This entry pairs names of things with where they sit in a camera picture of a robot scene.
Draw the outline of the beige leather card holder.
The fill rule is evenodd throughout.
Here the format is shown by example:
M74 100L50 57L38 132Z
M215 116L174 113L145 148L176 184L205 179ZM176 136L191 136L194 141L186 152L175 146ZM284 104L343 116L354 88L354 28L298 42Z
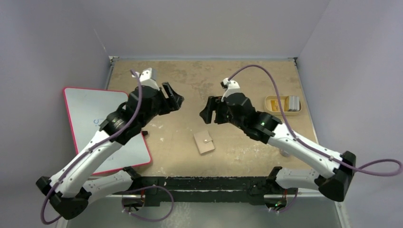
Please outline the beige leather card holder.
M215 150L213 139L207 130L197 132L193 135L193 137L200 155Z

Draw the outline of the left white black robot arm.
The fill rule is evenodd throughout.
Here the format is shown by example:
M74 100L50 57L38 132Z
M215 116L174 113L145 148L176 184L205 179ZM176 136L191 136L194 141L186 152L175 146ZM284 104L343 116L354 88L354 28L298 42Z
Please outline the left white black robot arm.
M132 167L96 180L90 180L90 176L112 154L141 135L143 127L154 117L179 110L183 101L184 97L167 82L162 87L140 84L106 117L68 165L53 176L42 176L36 181L46 197L44 203L50 204L60 218L73 219L98 199L119 192L142 191L141 177Z

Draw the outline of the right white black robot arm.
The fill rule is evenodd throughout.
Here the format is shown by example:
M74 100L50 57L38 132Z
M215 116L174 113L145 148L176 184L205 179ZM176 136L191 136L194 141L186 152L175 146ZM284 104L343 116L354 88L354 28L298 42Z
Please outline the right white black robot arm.
M249 138L279 148L310 166L310 170L276 168L267 180L272 193L283 189L317 190L330 200L343 202L355 172L356 155L327 149L298 133L291 134L279 118L257 111L243 93L210 96L200 117L206 124L230 123Z

